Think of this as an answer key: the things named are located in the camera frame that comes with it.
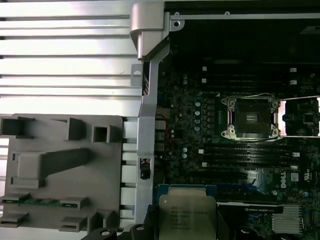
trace metal panel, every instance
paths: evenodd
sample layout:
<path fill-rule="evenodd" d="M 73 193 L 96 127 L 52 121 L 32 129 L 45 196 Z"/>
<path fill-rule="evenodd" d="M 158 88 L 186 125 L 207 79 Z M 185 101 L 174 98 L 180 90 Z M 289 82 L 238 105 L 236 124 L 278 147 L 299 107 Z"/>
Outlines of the metal panel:
<path fill-rule="evenodd" d="M 1 97 L 0 114 L 85 114 L 137 117 L 140 99 L 96 99 L 76 97 Z"/>
<path fill-rule="evenodd" d="M 128 36 L 129 19 L 0 21 L 0 36 Z"/>
<path fill-rule="evenodd" d="M 133 187 L 121 188 L 121 205 L 135 205 L 136 189 Z"/>
<path fill-rule="evenodd" d="M 130 38 L 0 41 L 3 56 L 135 55 Z"/>
<path fill-rule="evenodd" d="M 136 139 L 138 134 L 138 122 L 137 121 L 127 121 L 124 125 L 125 129 L 125 139 Z"/>
<path fill-rule="evenodd" d="M 134 219 L 134 211 L 133 210 L 120 210 L 120 218 L 123 219 Z"/>
<path fill-rule="evenodd" d="M 121 172 L 121 182 L 125 184 L 135 184 L 137 182 L 137 166 L 123 165 Z"/>
<path fill-rule="evenodd" d="M 138 156 L 136 152 L 124 152 L 122 154 L 123 161 L 136 162 L 137 158 Z"/>
<path fill-rule="evenodd" d="M 0 87 L 0 95 L 140 97 L 141 88 Z"/>
<path fill-rule="evenodd" d="M 3 75 L 0 87 L 81 87 L 114 88 L 131 87 L 129 75 L 124 76 L 10 76 Z"/>
<path fill-rule="evenodd" d="M 0 60 L 3 75 L 130 75 L 132 57 L 9 58 Z"/>
<path fill-rule="evenodd" d="M 1 18 L 128 16 L 134 1 L 61 1 L 1 3 Z"/>

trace green circuit board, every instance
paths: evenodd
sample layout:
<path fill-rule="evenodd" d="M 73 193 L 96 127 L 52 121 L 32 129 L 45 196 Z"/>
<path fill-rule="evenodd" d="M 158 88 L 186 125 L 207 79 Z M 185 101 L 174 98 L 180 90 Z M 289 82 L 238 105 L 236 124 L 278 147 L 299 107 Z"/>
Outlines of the green circuit board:
<path fill-rule="evenodd" d="M 223 74 L 211 67 L 205 61 L 194 69 L 167 62 L 162 68 L 160 65 L 156 119 L 166 121 L 167 127 L 156 129 L 155 156 L 163 168 L 165 183 L 216 185 L 217 201 L 241 202 L 250 198 L 262 205 L 268 202 L 297 207 L 296 232 L 279 232 L 277 218 L 272 214 L 253 212 L 239 219 L 265 239 L 285 234 L 317 240 L 320 114 L 316 96 L 320 69 L 303 68 L 300 72 L 297 68 L 294 74 L 277 69 L 269 73 L 278 74 L 270 88 L 256 72 Z M 223 99 L 259 95 L 292 98 L 281 101 L 285 106 L 282 119 L 286 134 L 295 137 L 243 141 L 222 136 L 229 117 Z"/>

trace metal bracket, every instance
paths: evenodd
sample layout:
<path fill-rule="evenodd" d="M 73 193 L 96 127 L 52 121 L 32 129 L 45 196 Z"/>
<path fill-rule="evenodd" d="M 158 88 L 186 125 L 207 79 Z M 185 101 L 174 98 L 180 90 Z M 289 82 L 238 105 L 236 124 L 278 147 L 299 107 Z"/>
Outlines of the metal bracket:
<path fill-rule="evenodd" d="M 140 2 L 131 11 L 130 36 L 138 52 L 138 60 L 149 61 L 155 48 L 169 35 L 170 13 L 164 2 Z"/>
<path fill-rule="evenodd" d="M 158 94 L 159 63 L 169 54 L 169 45 L 165 46 L 150 61 L 149 92 L 142 97 L 138 118 L 137 134 L 137 182 L 135 191 L 135 223 L 141 224 L 149 204 L 153 201 L 154 164 L 155 164 L 155 129 Z M 150 178 L 142 179 L 140 159 L 148 159 Z"/>
<path fill-rule="evenodd" d="M 142 87 L 143 83 L 143 64 L 132 64 L 131 65 L 131 87 Z"/>

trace motherboard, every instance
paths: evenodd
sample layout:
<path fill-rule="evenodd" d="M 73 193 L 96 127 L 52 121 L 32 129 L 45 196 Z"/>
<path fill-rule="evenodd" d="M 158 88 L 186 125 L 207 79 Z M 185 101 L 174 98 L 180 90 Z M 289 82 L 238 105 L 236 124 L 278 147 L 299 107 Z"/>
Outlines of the motherboard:
<path fill-rule="evenodd" d="M 242 234 L 319 239 L 319 91 L 313 66 L 166 57 L 157 94 L 158 183 L 216 186 L 221 213 L 244 226 Z"/>

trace gray plastic bracket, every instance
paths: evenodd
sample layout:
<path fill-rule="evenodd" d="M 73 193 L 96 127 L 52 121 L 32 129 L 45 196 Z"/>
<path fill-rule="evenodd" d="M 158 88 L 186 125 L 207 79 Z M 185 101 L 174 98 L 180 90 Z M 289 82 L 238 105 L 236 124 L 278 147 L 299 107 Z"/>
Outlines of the gray plastic bracket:
<path fill-rule="evenodd" d="M 82 120 L 70 117 L 68 120 L 56 120 L 67 124 L 65 140 L 81 140 L 86 136 L 86 125 Z"/>
<path fill-rule="evenodd" d="M 9 214 L 0 218 L 0 227 L 17 228 L 27 217 L 27 212 L 9 212 Z"/>
<path fill-rule="evenodd" d="M 170 30 L 170 13 L 164 2 L 140 2 L 132 7 L 130 36 L 138 52 L 138 60 L 148 61 Z"/>
<path fill-rule="evenodd" d="M 77 205 L 77 209 L 81 209 L 88 203 L 87 197 L 66 197 L 65 199 L 61 200 L 60 203 L 66 205 Z"/>
<path fill-rule="evenodd" d="M 4 138 L 32 139 L 32 136 L 26 135 L 26 125 L 32 121 L 35 121 L 35 119 L 27 117 L 0 118 L 0 136 Z"/>
<path fill-rule="evenodd" d="M 39 189 L 45 185 L 44 179 L 23 179 L 14 176 L 10 180 L 10 188 L 12 189 Z"/>
<path fill-rule="evenodd" d="M 78 233 L 86 225 L 86 217 L 65 217 L 61 221 L 60 232 L 73 232 Z"/>
<path fill-rule="evenodd" d="M 144 70 L 143 64 L 132 64 L 131 65 L 130 85 L 132 87 L 142 87 L 143 70 Z"/>

